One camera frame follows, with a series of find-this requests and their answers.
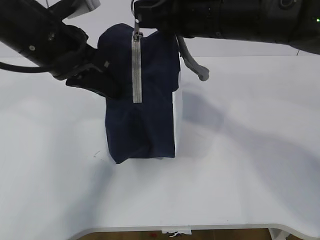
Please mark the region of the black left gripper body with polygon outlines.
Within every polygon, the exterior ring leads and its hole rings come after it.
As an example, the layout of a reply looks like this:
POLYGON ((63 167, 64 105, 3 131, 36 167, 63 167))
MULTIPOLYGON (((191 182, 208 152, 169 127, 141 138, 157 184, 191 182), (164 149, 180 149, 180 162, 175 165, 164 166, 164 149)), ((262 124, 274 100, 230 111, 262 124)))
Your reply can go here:
POLYGON ((95 50, 87 40, 88 35, 74 25, 52 23, 37 27, 37 72, 50 73, 62 81, 95 69, 95 50))

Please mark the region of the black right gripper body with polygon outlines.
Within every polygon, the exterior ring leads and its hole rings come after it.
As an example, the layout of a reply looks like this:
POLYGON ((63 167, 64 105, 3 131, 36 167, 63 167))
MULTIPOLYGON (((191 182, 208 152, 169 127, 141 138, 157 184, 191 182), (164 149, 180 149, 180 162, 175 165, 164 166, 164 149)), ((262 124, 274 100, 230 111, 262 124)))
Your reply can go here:
POLYGON ((187 30, 188 14, 179 0, 137 0, 133 15, 142 29, 157 29, 184 38, 193 38, 187 30))

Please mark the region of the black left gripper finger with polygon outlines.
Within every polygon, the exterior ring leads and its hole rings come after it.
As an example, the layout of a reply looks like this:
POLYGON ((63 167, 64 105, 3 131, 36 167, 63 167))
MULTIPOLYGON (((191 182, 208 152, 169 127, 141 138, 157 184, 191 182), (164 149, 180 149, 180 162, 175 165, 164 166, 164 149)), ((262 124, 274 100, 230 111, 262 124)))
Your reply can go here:
POLYGON ((108 67, 104 66, 105 62, 98 56, 98 50, 87 44, 85 56, 87 63, 84 77, 102 81, 108 89, 109 97, 107 98, 119 98, 121 95, 121 85, 112 76, 108 67))
POLYGON ((104 98, 109 97, 107 86, 97 78, 68 78, 65 83, 68 87, 84 89, 100 95, 104 98))

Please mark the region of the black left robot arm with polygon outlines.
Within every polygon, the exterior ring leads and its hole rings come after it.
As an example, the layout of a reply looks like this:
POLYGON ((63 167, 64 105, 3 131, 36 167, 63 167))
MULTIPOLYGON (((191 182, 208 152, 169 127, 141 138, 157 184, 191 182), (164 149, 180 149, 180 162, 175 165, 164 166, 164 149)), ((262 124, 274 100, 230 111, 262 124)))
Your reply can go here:
POLYGON ((0 41, 36 66, 2 62, 0 68, 25 74, 50 73, 69 87, 118 98, 121 86, 108 72, 108 65, 96 59, 98 50, 87 43, 88 35, 63 22, 100 5, 98 0, 59 0, 46 8, 36 0, 2 0, 0 41))

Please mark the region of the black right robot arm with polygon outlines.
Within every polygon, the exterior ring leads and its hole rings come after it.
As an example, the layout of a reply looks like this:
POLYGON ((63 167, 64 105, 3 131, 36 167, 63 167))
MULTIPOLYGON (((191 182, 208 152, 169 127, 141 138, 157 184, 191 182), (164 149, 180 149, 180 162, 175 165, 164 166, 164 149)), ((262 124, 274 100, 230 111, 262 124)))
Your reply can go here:
POLYGON ((320 53, 318 0, 137 0, 145 29, 185 38, 212 38, 291 46, 320 53))

